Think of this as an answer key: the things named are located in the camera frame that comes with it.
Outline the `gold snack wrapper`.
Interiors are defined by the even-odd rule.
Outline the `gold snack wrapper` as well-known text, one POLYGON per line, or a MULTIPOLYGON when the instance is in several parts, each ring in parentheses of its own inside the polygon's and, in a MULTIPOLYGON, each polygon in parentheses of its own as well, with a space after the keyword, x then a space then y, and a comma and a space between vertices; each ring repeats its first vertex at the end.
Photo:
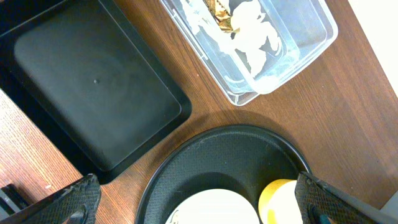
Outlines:
POLYGON ((240 28, 234 29, 231 25, 231 9, 229 0, 204 0, 210 14, 215 19, 218 27, 224 33, 238 33, 240 28))

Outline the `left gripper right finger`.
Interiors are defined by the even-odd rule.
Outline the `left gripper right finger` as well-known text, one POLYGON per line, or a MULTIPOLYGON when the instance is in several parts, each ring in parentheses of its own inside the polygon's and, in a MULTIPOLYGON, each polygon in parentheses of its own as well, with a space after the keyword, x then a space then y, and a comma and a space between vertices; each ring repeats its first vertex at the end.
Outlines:
POLYGON ((299 174, 294 193, 304 223, 397 223, 308 172, 299 174))

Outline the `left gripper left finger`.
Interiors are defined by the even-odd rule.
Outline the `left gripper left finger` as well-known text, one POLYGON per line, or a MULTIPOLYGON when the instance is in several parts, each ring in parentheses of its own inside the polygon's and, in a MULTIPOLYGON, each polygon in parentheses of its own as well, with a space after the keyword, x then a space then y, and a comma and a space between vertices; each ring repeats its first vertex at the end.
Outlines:
POLYGON ((101 200, 97 176, 88 174, 41 201, 1 220, 1 223, 76 223, 96 221, 101 200))

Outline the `white napkin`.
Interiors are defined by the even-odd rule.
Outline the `white napkin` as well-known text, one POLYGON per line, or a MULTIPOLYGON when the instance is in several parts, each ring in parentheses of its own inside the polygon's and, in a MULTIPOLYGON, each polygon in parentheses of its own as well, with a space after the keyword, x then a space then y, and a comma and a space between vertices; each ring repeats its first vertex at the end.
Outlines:
POLYGON ((237 6, 231 17, 232 28, 237 32, 233 38, 235 49, 245 53, 252 77, 263 69, 267 52, 261 47, 268 43, 271 50, 279 55, 282 50, 282 39, 274 26, 265 20, 258 0, 244 1, 237 6))
POLYGON ((203 0, 180 0, 188 25, 194 35, 198 34, 200 27, 217 44, 221 52, 230 54, 234 49, 229 35, 224 33, 211 15, 203 0))

